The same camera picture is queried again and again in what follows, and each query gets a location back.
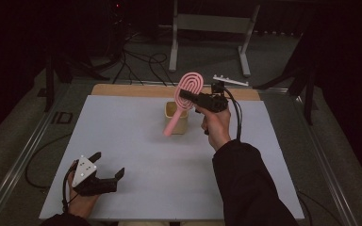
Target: yellow container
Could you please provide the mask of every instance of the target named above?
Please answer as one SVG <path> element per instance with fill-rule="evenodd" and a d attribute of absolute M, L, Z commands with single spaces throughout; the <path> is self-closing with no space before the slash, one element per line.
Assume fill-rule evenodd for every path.
<path fill-rule="evenodd" d="M 167 102 L 165 109 L 164 109 L 164 115 L 166 117 L 166 126 L 169 123 L 169 121 L 172 119 L 175 111 L 177 110 L 177 104 L 175 102 Z M 188 111 L 184 110 L 181 113 L 180 118 L 178 119 L 177 125 L 174 127 L 172 134 L 173 135 L 182 135 L 187 132 L 188 129 Z"/>

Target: pink paddle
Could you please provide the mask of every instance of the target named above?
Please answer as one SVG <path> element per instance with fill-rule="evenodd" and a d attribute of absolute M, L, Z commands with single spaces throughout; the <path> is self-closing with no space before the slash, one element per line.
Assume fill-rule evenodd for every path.
<path fill-rule="evenodd" d="M 180 97 L 180 89 L 190 91 L 194 94 L 199 94 L 204 86 L 204 78 L 199 73 L 186 73 L 182 76 L 180 82 L 178 83 L 177 89 L 174 94 L 174 101 L 177 105 L 177 110 L 175 111 L 172 119 L 167 124 L 166 128 L 163 131 L 165 136 L 170 136 L 173 132 L 174 127 L 177 125 L 177 122 L 185 110 L 190 110 L 193 106 L 193 102 L 186 100 Z"/>

